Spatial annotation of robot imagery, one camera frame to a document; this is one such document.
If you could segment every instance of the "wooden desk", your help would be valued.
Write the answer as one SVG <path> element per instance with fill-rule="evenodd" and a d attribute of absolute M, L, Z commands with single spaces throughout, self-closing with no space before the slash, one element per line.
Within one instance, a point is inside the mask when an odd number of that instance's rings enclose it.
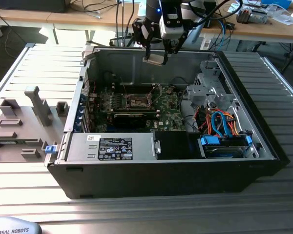
<path fill-rule="evenodd" d="M 54 26 L 47 23 L 51 12 L 1 10 L 0 16 L 11 26 L 45 28 L 52 43 L 56 43 Z M 0 25 L 6 25 L 0 18 Z"/>
<path fill-rule="evenodd" d="M 84 5 L 90 3 L 99 3 L 101 0 L 84 0 Z M 230 4 L 228 2 L 221 9 L 223 15 L 226 14 Z M 89 10 L 95 10 L 114 4 L 114 1 L 106 1 L 104 4 L 91 6 Z M 82 11 L 81 1 L 78 0 L 73 4 L 75 9 Z M 124 25 L 126 26 L 128 19 L 131 15 L 132 4 L 125 3 L 124 8 Z M 138 4 L 135 4 L 135 12 L 132 17 L 132 22 L 137 18 Z M 12 26 L 25 26 L 25 27 L 44 27 L 48 30 L 49 36 L 55 42 L 54 29 L 71 29 L 71 30 L 109 30 L 115 31 L 116 27 L 116 7 L 106 8 L 101 10 L 101 19 L 88 15 L 87 13 L 78 12 L 73 9 L 68 9 L 65 14 L 50 13 L 50 12 L 37 12 L 37 11 L 21 11 L 21 10 L 0 10 L 0 15 Z M 236 15 L 227 18 L 227 21 L 235 24 L 235 31 L 232 35 L 233 39 L 241 40 L 254 40 L 254 41 L 273 41 L 273 42 L 287 42 L 293 43 L 293 25 L 286 26 L 273 19 L 269 19 L 267 24 L 240 24 L 236 22 Z M 118 14 L 118 30 L 121 31 L 122 23 L 122 7 L 120 4 Z M 219 25 L 217 22 L 213 23 L 213 27 L 203 29 L 201 37 L 205 41 L 217 37 L 220 33 Z"/>
<path fill-rule="evenodd" d="M 228 14 L 227 10 L 233 2 L 235 1 L 232 0 L 221 8 L 220 12 L 222 15 Z M 293 4 L 288 10 L 293 12 Z M 269 18 L 266 24 L 242 24 L 236 21 L 236 15 L 226 18 L 226 21 L 235 24 L 235 30 L 231 36 L 232 39 L 293 43 L 293 24 L 287 26 L 272 18 Z M 202 36 L 205 40 L 209 40 L 217 37 L 220 32 L 219 25 L 217 25 L 217 22 L 214 22 L 213 27 L 202 30 L 202 34 L 204 34 Z"/>

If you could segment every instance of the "workbench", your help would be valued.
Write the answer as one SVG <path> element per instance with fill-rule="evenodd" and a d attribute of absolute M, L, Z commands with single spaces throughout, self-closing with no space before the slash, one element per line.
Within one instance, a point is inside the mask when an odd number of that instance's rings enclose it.
<path fill-rule="evenodd" d="M 0 102 L 9 97 L 32 105 L 23 95 L 30 84 L 39 87 L 50 106 L 60 100 L 70 105 L 82 50 L 42 44 L 24 48 L 0 83 Z M 0 163 L 0 216 L 37 222 L 48 234 L 288 234 L 293 233 L 293 151 L 289 159 L 286 168 L 241 193 L 78 200 L 66 197 L 43 163 Z"/>
<path fill-rule="evenodd" d="M 98 3 L 100 0 L 84 0 L 84 4 Z M 227 14 L 227 10 L 233 0 L 225 4 L 221 8 L 221 14 Z M 89 7 L 89 10 L 98 9 L 112 3 L 107 2 L 100 5 Z M 81 7 L 81 2 L 78 1 L 74 4 L 75 8 Z M 124 24 L 128 22 L 132 11 L 132 4 L 125 3 Z M 289 11 L 293 11 L 293 5 L 290 6 Z M 135 4 L 135 12 L 132 18 L 134 21 L 137 18 L 138 4 Z M 37 11 L 21 11 L 21 10 L 0 10 L 0 15 L 11 26 L 22 27 L 44 27 L 47 30 L 49 39 L 52 43 L 56 43 L 55 29 L 69 29 L 69 30 L 85 30 L 86 38 L 89 38 L 88 31 L 95 30 L 108 30 L 116 31 L 116 7 L 101 10 L 101 19 L 88 15 L 87 13 L 77 12 L 73 9 L 68 9 L 66 13 L 50 13 L 50 12 L 37 12 Z M 253 40 L 253 41 L 266 41 L 266 42 L 284 42 L 293 43 L 293 24 L 286 26 L 273 19 L 269 19 L 267 24 L 240 24 L 236 22 L 236 15 L 226 19 L 235 24 L 235 30 L 232 34 L 232 39 L 240 40 Z M 118 30 L 121 31 L 122 14 L 121 9 L 118 15 Z M 0 25 L 6 25 L 0 19 Z M 211 28 L 203 29 L 201 37 L 204 37 L 201 49 L 206 49 L 205 42 L 215 38 L 220 33 L 220 27 L 217 23 L 213 23 Z"/>

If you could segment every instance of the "black computer case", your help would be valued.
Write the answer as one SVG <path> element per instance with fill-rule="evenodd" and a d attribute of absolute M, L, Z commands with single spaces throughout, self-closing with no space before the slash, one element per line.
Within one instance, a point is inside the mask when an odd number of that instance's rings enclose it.
<path fill-rule="evenodd" d="M 0 0 L 0 9 L 64 13 L 70 0 Z"/>

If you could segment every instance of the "power supply label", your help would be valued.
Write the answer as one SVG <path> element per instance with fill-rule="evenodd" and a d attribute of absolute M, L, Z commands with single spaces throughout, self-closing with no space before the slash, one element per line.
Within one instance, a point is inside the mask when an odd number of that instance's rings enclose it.
<path fill-rule="evenodd" d="M 98 159 L 132 160 L 132 138 L 101 138 Z"/>

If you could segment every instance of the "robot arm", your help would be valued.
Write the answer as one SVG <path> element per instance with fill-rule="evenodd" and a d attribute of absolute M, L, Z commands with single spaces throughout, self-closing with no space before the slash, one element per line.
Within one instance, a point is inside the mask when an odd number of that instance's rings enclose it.
<path fill-rule="evenodd" d="M 235 14 L 240 6 L 232 13 L 211 18 L 212 14 L 229 0 L 224 0 L 206 17 L 203 16 L 204 0 L 147 0 L 146 17 L 143 21 L 132 24 L 135 39 L 146 50 L 144 61 L 165 65 L 172 54 L 177 54 L 186 41 L 190 30 L 197 28 L 201 32 L 204 22 L 208 19 L 218 20 Z M 164 57 L 151 54 L 151 44 L 163 41 Z"/>

